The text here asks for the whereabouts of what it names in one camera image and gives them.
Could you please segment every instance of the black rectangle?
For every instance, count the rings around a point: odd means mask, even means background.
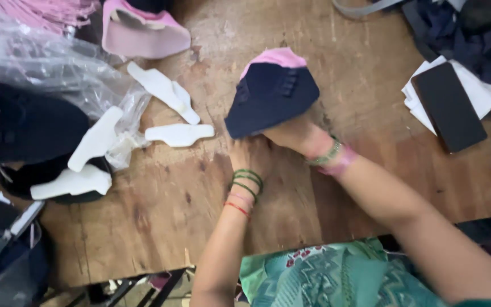
[[[448,152],[458,152],[488,137],[452,64],[419,74],[413,85]]]

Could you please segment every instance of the clear plastic bag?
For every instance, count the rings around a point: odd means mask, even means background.
[[[115,128],[118,142],[106,155],[116,170],[129,166],[134,148],[150,144],[138,129],[151,95],[111,66],[119,62],[100,46],[0,14],[0,82],[64,98],[93,120],[113,105],[124,111]]]

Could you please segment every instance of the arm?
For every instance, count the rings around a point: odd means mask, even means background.
[[[290,142],[289,127],[271,129],[267,136],[305,156],[324,155],[333,141],[312,123],[306,125],[305,139]],[[342,154],[329,165],[337,164]],[[491,257],[416,191],[361,156],[337,180],[368,215],[391,231],[445,301],[491,299]]]
[[[264,177],[269,171],[269,148],[263,136],[244,141],[230,142],[232,168],[251,169]],[[254,193],[259,187],[249,179],[235,179],[248,186]],[[253,196],[239,185],[233,185],[227,201],[251,212]],[[243,241],[248,218],[233,206],[224,206],[221,217],[196,269],[191,307],[231,307],[240,264],[243,257]]]

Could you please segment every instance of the stack of white paper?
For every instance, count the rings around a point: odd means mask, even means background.
[[[446,62],[447,60],[443,56],[438,57],[431,63],[425,61],[422,63],[422,65],[420,65],[418,70],[413,73],[413,77]],[[454,60],[450,60],[449,62],[454,67],[455,73],[458,75],[461,85],[465,89],[465,92],[467,93],[473,108],[475,108],[479,119],[482,119],[491,110],[491,84],[487,84],[479,80],[473,73],[467,70],[467,68],[463,67],[460,63]],[[429,117],[427,116],[426,111],[423,109],[418,94],[416,94],[416,90],[414,90],[410,80],[401,91],[406,96],[405,105],[410,109],[412,115],[414,115],[415,118],[426,126],[427,129],[435,133],[435,129],[433,129],[433,125],[431,124],[431,121],[429,121]]]

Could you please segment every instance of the wooden table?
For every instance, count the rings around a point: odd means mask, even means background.
[[[56,242],[58,278],[78,286],[194,264],[222,211],[232,170],[224,140],[240,73],[266,48],[305,57],[321,97],[310,115],[357,152],[397,174],[454,222],[491,216],[488,139],[443,153],[403,104],[400,89],[423,59],[400,14],[346,20],[329,0],[179,0],[177,21],[193,47],[149,62],[177,80],[216,136],[191,148],[136,150],[96,203],[50,205],[42,222]],[[184,122],[153,99],[142,129]],[[268,253],[384,233],[329,178],[278,149],[246,252]]]

